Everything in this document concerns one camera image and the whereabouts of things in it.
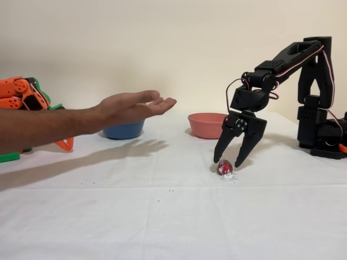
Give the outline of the person's hand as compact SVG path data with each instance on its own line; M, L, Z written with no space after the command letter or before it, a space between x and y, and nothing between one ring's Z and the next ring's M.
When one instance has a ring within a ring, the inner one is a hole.
M177 101L163 98L156 90L136 93L121 93L102 100L95 106L94 116L101 128L129 124L147 118L163 115Z

